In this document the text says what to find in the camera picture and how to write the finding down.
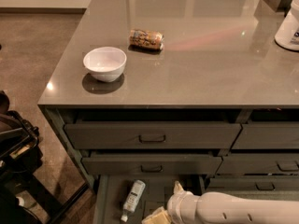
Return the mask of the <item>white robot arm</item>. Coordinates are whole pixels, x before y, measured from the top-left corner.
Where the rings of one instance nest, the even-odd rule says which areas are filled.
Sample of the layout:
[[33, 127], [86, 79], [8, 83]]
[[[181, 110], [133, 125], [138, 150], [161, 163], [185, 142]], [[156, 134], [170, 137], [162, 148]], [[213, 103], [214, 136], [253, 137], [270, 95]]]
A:
[[167, 208], [157, 208], [141, 224], [299, 224], [299, 202], [243, 199], [221, 192], [198, 196], [176, 181]]

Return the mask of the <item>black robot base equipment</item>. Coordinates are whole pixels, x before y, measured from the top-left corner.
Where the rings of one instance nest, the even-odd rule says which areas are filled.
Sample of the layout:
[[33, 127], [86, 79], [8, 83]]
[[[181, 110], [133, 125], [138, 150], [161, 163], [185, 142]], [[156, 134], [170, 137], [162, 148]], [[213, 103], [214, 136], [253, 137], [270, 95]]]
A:
[[[39, 129], [9, 109], [7, 95], [0, 91], [0, 161], [1, 175], [12, 175], [50, 215], [46, 224], [61, 224], [66, 212], [88, 189], [83, 184], [64, 204], [61, 204], [36, 179], [34, 171], [42, 164], [39, 148]], [[43, 224], [28, 208], [1, 184], [1, 219], [4, 224]]]

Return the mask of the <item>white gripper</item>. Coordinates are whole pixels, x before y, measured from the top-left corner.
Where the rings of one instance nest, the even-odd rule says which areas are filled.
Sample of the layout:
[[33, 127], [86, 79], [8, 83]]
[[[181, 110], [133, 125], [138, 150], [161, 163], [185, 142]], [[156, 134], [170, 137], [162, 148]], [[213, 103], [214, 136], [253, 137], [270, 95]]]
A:
[[157, 208], [142, 220], [142, 224], [171, 224], [172, 221], [174, 224], [195, 224], [199, 197], [185, 191], [178, 181], [174, 184], [173, 192], [167, 203], [167, 211], [162, 206]]

